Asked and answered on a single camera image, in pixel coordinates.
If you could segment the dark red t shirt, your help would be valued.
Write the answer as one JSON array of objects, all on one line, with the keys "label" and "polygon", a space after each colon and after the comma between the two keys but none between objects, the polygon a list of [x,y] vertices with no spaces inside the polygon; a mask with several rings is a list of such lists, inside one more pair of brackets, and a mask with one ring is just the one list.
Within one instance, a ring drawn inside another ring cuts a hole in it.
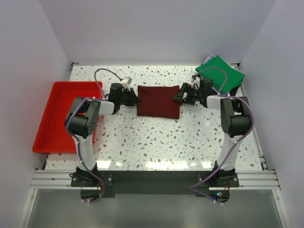
[{"label": "dark red t shirt", "polygon": [[137,116],[159,117],[178,120],[181,102],[173,97],[180,87],[175,86],[138,86],[140,103],[137,105]]}]

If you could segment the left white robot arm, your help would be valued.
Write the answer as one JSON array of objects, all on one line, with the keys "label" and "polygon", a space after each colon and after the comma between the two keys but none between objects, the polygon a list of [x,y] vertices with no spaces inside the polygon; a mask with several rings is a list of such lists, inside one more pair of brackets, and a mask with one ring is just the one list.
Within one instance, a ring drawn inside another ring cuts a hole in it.
[{"label": "left white robot arm", "polygon": [[65,119],[66,132],[72,136],[79,164],[77,171],[93,172],[97,168],[93,151],[93,133],[98,117],[114,115],[123,106],[135,106],[140,99],[126,82],[112,83],[106,99],[76,97]]}]

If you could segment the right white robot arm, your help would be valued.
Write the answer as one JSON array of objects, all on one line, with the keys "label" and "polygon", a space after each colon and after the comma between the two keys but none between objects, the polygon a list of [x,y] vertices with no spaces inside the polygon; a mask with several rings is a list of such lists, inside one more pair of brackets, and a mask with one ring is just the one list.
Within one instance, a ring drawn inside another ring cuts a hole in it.
[{"label": "right white robot arm", "polygon": [[238,150],[244,138],[253,130],[254,118],[247,97],[213,94],[213,82],[199,79],[190,85],[183,83],[174,100],[220,111],[224,142],[215,166],[221,171],[230,171],[236,166]]}]

